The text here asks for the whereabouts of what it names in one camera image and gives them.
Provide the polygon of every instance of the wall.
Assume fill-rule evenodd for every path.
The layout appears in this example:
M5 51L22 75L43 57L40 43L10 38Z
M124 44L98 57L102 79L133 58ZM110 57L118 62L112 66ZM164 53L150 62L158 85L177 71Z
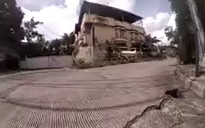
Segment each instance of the wall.
M111 41L112 38L115 38L115 29L113 27L95 24L94 29L95 39L99 41L98 43L105 43L107 40Z
M27 58L20 62L21 69L49 69L49 68L69 68L73 64L71 56L50 56Z

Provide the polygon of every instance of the sky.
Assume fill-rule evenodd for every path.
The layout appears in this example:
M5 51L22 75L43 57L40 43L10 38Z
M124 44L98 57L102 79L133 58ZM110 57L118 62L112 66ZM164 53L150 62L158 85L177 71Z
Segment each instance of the sky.
M166 26L175 28L175 15L171 12L168 0L87 0L113 6L142 16L147 34L156 36L167 43L164 34ZM18 6L25 13L24 21L34 17L44 24L37 30L45 35L46 40L61 37L74 31L75 23L83 0L17 0Z

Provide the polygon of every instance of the rock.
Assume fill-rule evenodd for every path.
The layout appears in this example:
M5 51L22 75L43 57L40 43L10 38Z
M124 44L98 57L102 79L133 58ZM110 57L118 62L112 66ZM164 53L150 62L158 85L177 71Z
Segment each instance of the rock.
M205 98L205 83L199 83L198 81L192 81L190 89L201 98Z

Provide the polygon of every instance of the road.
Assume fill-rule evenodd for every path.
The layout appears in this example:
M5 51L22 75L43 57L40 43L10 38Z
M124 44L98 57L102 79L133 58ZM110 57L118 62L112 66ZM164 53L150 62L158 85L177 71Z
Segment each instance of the road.
M170 88L174 60L0 77L0 128L121 128Z

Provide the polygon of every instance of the beige building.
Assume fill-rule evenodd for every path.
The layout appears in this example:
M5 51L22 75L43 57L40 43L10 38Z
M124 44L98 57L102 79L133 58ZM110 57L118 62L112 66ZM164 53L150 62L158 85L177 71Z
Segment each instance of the beige building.
M76 59L92 63L106 56L105 44L115 44L121 51L136 51L145 40L142 17L113 7L83 2L76 25Z

